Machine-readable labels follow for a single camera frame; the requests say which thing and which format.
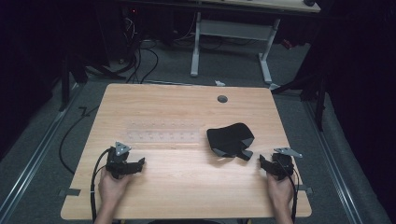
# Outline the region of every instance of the small round hole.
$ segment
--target small round hole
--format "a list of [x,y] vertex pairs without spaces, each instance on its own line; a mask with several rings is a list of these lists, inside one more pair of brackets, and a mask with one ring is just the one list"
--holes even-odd
[[225,95],[220,95],[220,96],[218,96],[218,101],[220,102],[220,103],[227,103],[227,101],[228,101],[228,98],[227,98],[227,96],[225,96]]

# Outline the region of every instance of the hand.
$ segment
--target hand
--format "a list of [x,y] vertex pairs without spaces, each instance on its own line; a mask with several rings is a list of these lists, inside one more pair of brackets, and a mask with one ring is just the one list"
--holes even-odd
[[292,223],[289,203],[293,198],[293,186],[288,178],[276,180],[273,175],[267,172],[268,196],[274,208],[277,224]]
[[126,186],[132,180],[132,175],[126,175],[123,179],[114,178],[105,168],[102,169],[99,183],[99,192],[102,203],[118,205]]
[[95,224],[111,223],[117,206],[125,193],[126,186],[132,180],[132,175],[126,175],[123,179],[115,179],[105,168],[101,172],[99,192],[102,199]]

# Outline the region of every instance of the black cable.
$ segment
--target black cable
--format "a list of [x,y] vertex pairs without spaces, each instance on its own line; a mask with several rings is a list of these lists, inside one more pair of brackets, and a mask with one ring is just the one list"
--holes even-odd
[[[294,181],[291,179],[291,175],[289,175],[289,173],[286,171],[285,167],[282,165],[282,163],[279,160],[276,160],[276,161],[280,164],[280,166],[282,167],[283,171],[288,176],[288,179],[289,179],[289,181],[291,183],[291,186],[293,187],[294,197],[293,197],[293,206],[291,208],[291,220],[292,220],[293,223],[295,223],[296,211],[297,211],[297,195],[298,195],[298,191],[296,189],[296,186],[294,185]],[[300,177],[299,176],[298,176],[297,180],[298,180],[298,185],[300,185]]]
[[237,45],[237,46],[246,46],[246,45],[250,45],[250,44],[255,44],[255,43],[259,42],[259,40],[249,39],[245,43],[238,43],[235,41],[230,41],[230,40],[224,39],[224,42],[227,44],[233,44],[233,45]]
[[111,77],[111,78],[114,78],[114,79],[125,79],[125,77],[121,77],[118,74],[116,74],[116,73],[108,70],[107,68],[103,67],[101,64],[96,63],[94,61],[90,61],[89,59],[86,59],[86,58],[84,58],[81,55],[74,54],[72,52],[70,53],[70,55],[75,56],[81,63],[87,64],[87,65],[93,67],[94,69],[96,69],[97,71],[103,73],[104,76]]
[[101,168],[99,168],[99,170],[97,170],[96,171],[96,173],[95,173],[95,175],[98,175],[99,174],[99,171],[101,171],[103,168],[105,168],[106,166],[104,165],[104,166],[102,166]]
[[190,40],[190,38],[192,38],[192,37],[194,37],[194,36],[192,35],[189,38],[185,38],[185,39],[182,39],[182,40],[174,40],[174,43],[176,45],[178,45],[178,46],[181,46],[181,47],[188,47],[188,46],[191,46],[191,45],[193,45],[195,43],[194,40]]
[[106,149],[104,152],[102,152],[102,154],[100,155],[98,161],[95,164],[95,168],[93,169],[93,173],[92,173],[92,180],[91,180],[91,211],[92,211],[92,222],[94,222],[96,220],[96,201],[95,201],[95,178],[96,175],[98,174],[98,166],[99,166],[99,162],[100,160],[105,156],[105,154],[107,152],[110,151],[110,148]]
[[76,125],[79,124],[80,121],[82,121],[84,118],[88,117],[94,110],[96,110],[97,108],[99,108],[99,105],[96,106],[94,109],[90,110],[87,114],[85,114],[84,116],[82,116],[81,118],[79,118],[66,132],[66,134],[64,135],[64,138],[61,141],[61,144],[59,145],[59,150],[58,150],[58,154],[59,154],[59,159],[61,160],[62,165],[64,166],[64,168],[66,168],[66,170],[68,172],[70,172],[70,174],[74,175],[75,172],[64,162],[64,158],[62,156],[62,149],[64,146],[64,140],[66,139],[67,135],[70,134],[70,132],[76,127]]
[[[135,60],[134,60],[134,57],[132,57],[132,59],[128,62],[128,64],[125,67],[123,67],[123,68],[121,68],[121,69],[119,69],[117,71],[111,71],[111,72],[114,73],[114,74],[121,74],[121,73],[127,72],[132,67],[134,67],[134,64],[135,64]],[[94,75],[94,76],[99,76],[100,77],[100,76],[104,76],[105,75],[104,73],[93,71],[93,70],[91,70],[88,67],[85,67],[85,71],[87,73],[91,74],[91,75]]]
[[221,46],[223,45],[223,38],[221,37],[219,40],[219,44],[217,46],[215,46],[214,48],[206,48],[202,45],[202,43],[200,43],[200,48],[201,49],[209,49],[209,50],[215,50],[215,49],[219,49]]
[[188,31],[185,35],[183,35],[181,38],[174,39],[174,42],[175,42],[176,44],[178,44],[177,41],[182,41],[182,40],[189,39],[189,38],[195,36],[195,35],[190,35],[190,36],[188,36],[188,35],[189,35],[189,34],[191,33],[191,31],[192,31],[192,27],[194,27],[196,17],[197,17],[197,12],[194,13],[194,17],[192,18],[192,22],[191,22],[191,26],[190,26],[189,31]]
[[145,74],[145,75],[143,76],[142,80],[140,80],[140,84],[143,84],[143,82],[145,81],[146,77],[148,77],[149,74],[150,74],[152,71],[154,71],[154,69],[157,67],[158,61],[159,61],[158,55],[157,55],[154,51],[152,51],[151,49],[146,49],[146,50],[148,50],[148,51],[150,51],[151,53],[153,53],[153,54],[155,55],[157,61],[155,62],[154,66],[151,68],[151,70],[150,70],[147,74]]
[[138,48],[138,55],[139,55],[139,62],[138,62],[138,64],[137,64],[137,66],[136,66],[136,63],[134,64],[134,71],[132,72],[132,74],[128,77],[128,79],[126,80],[126,82],[125,83],[128,83],[130,80],[131,80],[131,78],[133,77],[137,77],[137,70],[139,69],[139,67],[140,67],[140,63],[141,63],[141,61],[142,61],[142,54],[141,54],[141,52],[140,52],[140,46],[139,46],[139,48]]
[[134,78],[132,78],[132,83],[133,84],[135,84],[135,82],[134,82],[135,80],[137,81],[136,83],[139,83],[139,77],[137,76],[137,70],[138,69],[139,69],[138,67],[135,69],[136,73],[134,75]]

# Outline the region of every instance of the cable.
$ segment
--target cable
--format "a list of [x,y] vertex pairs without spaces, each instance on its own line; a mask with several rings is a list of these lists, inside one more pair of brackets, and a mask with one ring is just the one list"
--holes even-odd
[[110,151],[110,148],[108,148],[104,152],[102,152],[102,154],[100,155],[98,161],[95,164],[95,168],[93,169],[93,173],[92,173],[92,180],[91,180],[91,211],[92,211],[92,221],[93,222],[96,220],[95,178],[96,178],[96,175],[98,174],[99,170],[102,169],[104,166],[102,166],[102,168],[100,168],[99,170],[97,170],[97,169],[98,169],[100,160],[109,151]]
[[62,149],[64,146],[64,140],[66,139],[67,135],[70,134],[70,132],[76,127],[76,125],[79,124],[80,121],[82,121],[84,118],[88,117],[94,110],[96,110],[97,108],[99,108],[99,105],[96,106],[94,109],[90,110],[87,114],[85,114],[84,116],[82,116],[81,118],[79,118],[66,132],[66,134],[64,135],[64,138],[62,138],[61,144],[59,145],[59,149],[58,149],[58,154],[59,154],[59,159],[61,160],[62,165],[64,166],[64,168],[66,168],[66,170],[68,172],[70,172],[70,174],[74,175],[75,172],[64,162],[64,158],[62,156]]
[[145,75],[143,76],[142,80],[140,80],[140,84],[143,84],[143,82],[145,81],[146,77],[148,77],[149,74],[150,74],[152,71],[154,71],[154,69],[157,67],[158,61],[159,61],[158,55],[157,55],[154,51],[152,51],[151,49],[146,49],[146,50],[148,50],[148,51],[150,51],[151,53],[153,53],[153,54],[155,55],[155,57],[156,57],[157,60],[156,60],[156,62],[155,62],[155,64],[154,64],[154,67],[152,67],[151,70],[150,70],[147,74],[145,74]]
[[219,44],[217,45],[217,46],[215,46],[214,48],[205,48],[205,47],[203,47],[203,45],[200,43],[200,48],[201,49],[209,49],[209,50],[214,50],[214,49],[218,49],[218,48],[220,48],[221,46],[222,46],[222,44],[223,44],[223,38],[222,37],[220,37],[220,40],[219,40]]
[[227,44],[233,44],[233,45],[237,45],[237,46],[246,46],[246,45],[250,45],[250,44],[255,44],[255,43],[259,42],[259,40],[249,39],[245,43],[238,43],[238,42],[234,42],[234,41],[230,41],[230,40],[224,39],[224,42],[227,43]]
[[[129,19],[129,18],[125,18],[125,20],[129,21],[131,24],[129,24],[128,28],[126,28],[126,31],[129,31],[129,29],[131,28],[131,26],[134,26],[134,22]],[[131,36],[131,40],[134,40],[134,29],[132,30],[132,36]]]
[[192,18],[192,23],[191,23],[189,31],[183,37],[178,38],[178,39],[174,39],[175,42],[177,42],[179,40],[189,39],[189,38],[195,36],[195,35],[190,35],[190,36],[187,36],[187,35],[189,35],[191,33],[192,27],[194,26],[194,22],[195,22],[196,16],[197,16],[197,13],[195,12],[194,13],[194,17]]
[[141,61],[142,61],[142,54],[141,54],[141,52],[140,52],[140,46],[139,46],[139,48],[138,48],[138,55],[139,55],[139,63],[137,64],[137,67],[136,67],[136,63],[134,64],[134,71],[133,71],[132,74],[128,77],[128,79],[126,80],[125,83],[128,83],[128,82],[131,80],[132,77],[133,77],[133,78],[134,78],[134,77],[137,78],[137,70],[139,69],[140,63],[141,63]]
[[[130,70],[132,67],[134,67],[134,63],[135,63],[135,60],[134,60],[134,57],[132,57],[132,59],[128,62],[128,64],[125,67],[123,67],[123,68],[121,68],[121,69],[119,69],[117,71],[114,71],[112,73],[114,73],[114,74],[124,73],[124,72]],[[94,76],[99,76],[100,77],[100,76],[104,75],[104,73],[93,71],[93,70],[91,70],[88,67],[85,67],[85,71],[87,73],[91,74],[91,75],[94,75]]]
[[178,45],[178,46],[181,46],[181,47],[188,47],[188,46],[191,46],[191,45],[193,45],[193,44],[195,43],[194,40],[189,40],[189,43],[188,43],[188,44],[181,44],[182,41],[187,42],[188,39],[175,41],[175,44]]
[[[283,171],[285,172],[285,174],[288,176],[289,181],[291,182],[291,186],[293,187],[293,191],[294,191],[294,197],[293,197],[293,206],[291,208],[291,220],[293,223],[295,223],[295,219],[296,219],[296,211],[297,211],[297,195],[298,195],[298,189],[296,189],[296,186],[294,185],[294,181],[291,179],[291,175],[289,175],[289,173],[286,171],[285,167],[283,166],[283,164],[276,159],[276,161],[280,164],[280,166],[282,167]],[[300,186],[300,177],[298,176],[297,172],[294,172],[297,175],[297,181],[298,181],[298,186],[297,188],[299,188]]]

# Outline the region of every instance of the metal clamp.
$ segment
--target metal clamp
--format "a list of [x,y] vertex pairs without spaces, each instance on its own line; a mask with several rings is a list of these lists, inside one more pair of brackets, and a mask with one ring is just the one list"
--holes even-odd
[[303,157],[303,154],[298,153],[289,147],[279,147],[279,148],[274,148],[274,150],[280,154],[283,154],[283,155],[288,155],[288,156],[293,156],[293,157],[298,157],[298,158]]

